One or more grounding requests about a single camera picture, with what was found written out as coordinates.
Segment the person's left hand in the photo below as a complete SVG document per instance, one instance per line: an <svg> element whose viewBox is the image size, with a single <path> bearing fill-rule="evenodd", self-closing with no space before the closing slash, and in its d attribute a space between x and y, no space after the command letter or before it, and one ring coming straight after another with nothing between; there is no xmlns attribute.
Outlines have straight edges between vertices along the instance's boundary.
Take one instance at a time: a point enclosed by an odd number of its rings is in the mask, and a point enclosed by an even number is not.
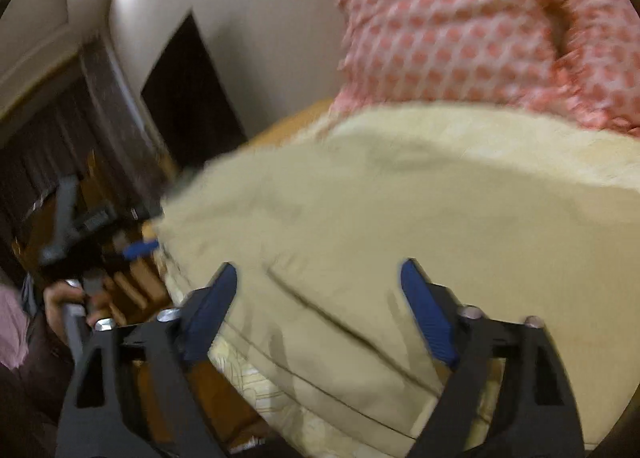
<svg viewBox="0 0 640 458"><path fill-rule="evenodd" d="M64 313L67 305L80 305L88 308L86 324L90 327L101 319L111 317L111 297L105 292L90 296L84 289L71 286L68 282L56 282L43 293L44 314L52 332L64 343L68 344Z"/></svg>

